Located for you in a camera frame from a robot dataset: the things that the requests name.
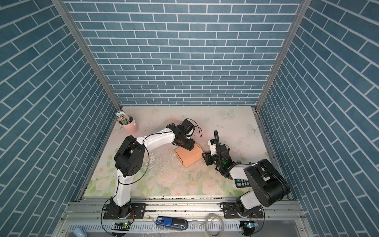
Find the pink paper box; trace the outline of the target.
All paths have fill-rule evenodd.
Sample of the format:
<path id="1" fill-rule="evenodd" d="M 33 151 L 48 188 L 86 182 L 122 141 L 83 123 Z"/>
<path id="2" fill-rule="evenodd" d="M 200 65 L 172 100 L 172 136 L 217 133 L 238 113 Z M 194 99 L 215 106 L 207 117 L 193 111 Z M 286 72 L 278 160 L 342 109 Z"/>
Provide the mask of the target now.
<path id="1" fill-rule="evenodd" d="M 203 150 L 197 143 L 195 143 L 194 148 L 191 151 L 179 147 L 174 152 L 176 156 L 179 158 L 182 165 L 185 168 L 188 168 L 189 166 L 202 159 Z"/>

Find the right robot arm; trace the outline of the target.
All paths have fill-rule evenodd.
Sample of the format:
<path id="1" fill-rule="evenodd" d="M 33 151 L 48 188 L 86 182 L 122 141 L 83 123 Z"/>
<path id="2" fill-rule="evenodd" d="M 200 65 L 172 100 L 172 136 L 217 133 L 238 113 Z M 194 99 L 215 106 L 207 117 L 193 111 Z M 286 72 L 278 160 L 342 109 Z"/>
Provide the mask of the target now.
<path id="1" fill-rule="evenodd" d="M 290 186 L 271 162 L 262 159 L 254 164 L 234 162 L 226 145 L 210 145 L 211 151 L 202 153 L 205 164 L 214 165 L 223 177 L 234 180 L 238 188 L 252 188 L 236 200 L 237 213 L 248 216 L 257 207 L 270 207 L 290 194 Z"/>

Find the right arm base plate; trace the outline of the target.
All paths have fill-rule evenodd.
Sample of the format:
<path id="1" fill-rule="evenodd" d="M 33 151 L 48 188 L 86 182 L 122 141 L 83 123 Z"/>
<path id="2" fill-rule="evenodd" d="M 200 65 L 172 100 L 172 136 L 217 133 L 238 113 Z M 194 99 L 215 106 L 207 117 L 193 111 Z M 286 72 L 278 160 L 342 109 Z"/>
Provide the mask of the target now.
<path id="1" fill-rule="evenodd" d="M 221 202 L 219 204 L 223 215 L 226 219 L 236 218 L 263 218 L 263 209 L 261 206 L 252 209 L 246 209 L 242 204 L 237 202 Z"/>

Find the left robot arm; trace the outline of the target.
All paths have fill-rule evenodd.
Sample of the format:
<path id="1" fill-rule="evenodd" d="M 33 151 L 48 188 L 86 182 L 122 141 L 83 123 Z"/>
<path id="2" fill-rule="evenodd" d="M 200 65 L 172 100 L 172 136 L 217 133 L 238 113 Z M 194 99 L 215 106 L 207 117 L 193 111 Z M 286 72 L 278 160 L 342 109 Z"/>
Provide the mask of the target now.
<path id="1" fill-rule="evenodd" d="M 135 138 L 129 135 L 125 138 L 114 156 L 116 190 L 110 203 L 106 205 L 114 217 L 124 219 L 130 216 L 131 187 L 138 182 L 133 179 L 143 166 L 145 154 L 166 144 L 191 151 L 195 145 L 195 141 L 191 139 L 195 130 L 196 126 L 189 119 L 184 119 L 178 125 L 171 123 L 163 130 L 144 137 Z"/>

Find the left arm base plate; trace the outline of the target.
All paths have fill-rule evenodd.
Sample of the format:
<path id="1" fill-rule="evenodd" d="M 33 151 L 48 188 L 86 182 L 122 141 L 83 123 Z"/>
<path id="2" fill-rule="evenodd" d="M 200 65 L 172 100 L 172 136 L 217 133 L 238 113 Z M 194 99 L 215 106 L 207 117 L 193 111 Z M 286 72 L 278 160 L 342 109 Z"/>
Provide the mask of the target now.
<path id="1" fill-rule="evenodd" d="M 103 219 L 121 220 L 121 219 L 143 219 L 145 215 L 146 204 L 132 203 L 123 207 L 115 207 L 113 204 L 107 204 L 102 208 Z"/>

